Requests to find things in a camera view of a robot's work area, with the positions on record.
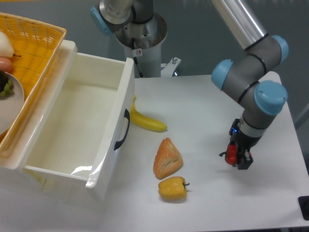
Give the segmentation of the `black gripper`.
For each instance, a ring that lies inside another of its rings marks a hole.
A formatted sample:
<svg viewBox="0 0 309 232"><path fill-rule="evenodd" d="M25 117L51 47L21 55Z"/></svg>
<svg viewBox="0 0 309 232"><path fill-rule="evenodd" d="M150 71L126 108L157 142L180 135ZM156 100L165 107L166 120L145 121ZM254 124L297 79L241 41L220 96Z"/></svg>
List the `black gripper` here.
<svg viewBox="0 0 309 232"><path fill-rule="evenodd" d="M237 147L237 169L247 170L253 163L250 149L257 144L263 135L263 130L249 126L243 118L236 118L231 125L230 144Z"/></svg>

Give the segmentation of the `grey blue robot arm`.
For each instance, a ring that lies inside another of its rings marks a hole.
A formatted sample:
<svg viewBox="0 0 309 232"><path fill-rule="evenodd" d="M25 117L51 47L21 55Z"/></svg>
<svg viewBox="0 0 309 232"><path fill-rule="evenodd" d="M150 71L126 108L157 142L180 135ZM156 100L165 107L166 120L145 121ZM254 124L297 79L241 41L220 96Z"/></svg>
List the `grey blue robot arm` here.
<svg viewBox="0 0 309 232"><path fill-rule="evenodd" d="M246 170L253 162L250 149L287 101L280 83L262 77L286 59L289 47L282 37L269 36L246 2L215 0L213 5L246 54L236 63L221 61L211 73L212 82L244 109L230 128L223 156L228 164ZM105 35L115 34L126 56L134 60L136 77L171 75L161 65L167 25L151 0L102 0L90 12L97 28Z"/></svg>

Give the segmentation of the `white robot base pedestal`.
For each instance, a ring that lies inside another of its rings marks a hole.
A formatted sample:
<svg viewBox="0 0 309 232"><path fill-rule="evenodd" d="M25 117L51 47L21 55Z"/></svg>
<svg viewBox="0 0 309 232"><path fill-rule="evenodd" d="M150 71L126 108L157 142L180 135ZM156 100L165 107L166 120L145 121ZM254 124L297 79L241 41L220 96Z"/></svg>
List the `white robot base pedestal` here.
<svg viewBox="0 0 309 232"><path fill-rule="evenodd" d="M161 45L167 36L167 24L162 16L154 13L145 24L129 23L115 35L125 56L134 61L136 78L161 76Z"/></svg>

